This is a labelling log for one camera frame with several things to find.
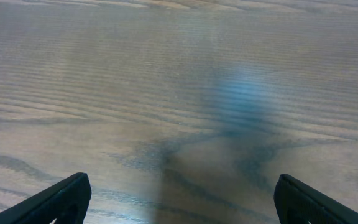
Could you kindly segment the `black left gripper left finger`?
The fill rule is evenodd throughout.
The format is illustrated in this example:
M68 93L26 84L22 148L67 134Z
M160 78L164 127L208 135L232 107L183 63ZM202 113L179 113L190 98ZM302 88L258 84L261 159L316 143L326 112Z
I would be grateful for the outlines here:
M0 212L0 224L83 224L90 199L88 175L78 172Z

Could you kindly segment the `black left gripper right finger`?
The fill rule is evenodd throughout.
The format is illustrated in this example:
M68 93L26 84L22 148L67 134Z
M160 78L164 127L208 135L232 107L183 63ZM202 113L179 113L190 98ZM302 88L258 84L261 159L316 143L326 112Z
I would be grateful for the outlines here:
M282 174L273 200L281 224L358 224L358 213L302 181Z

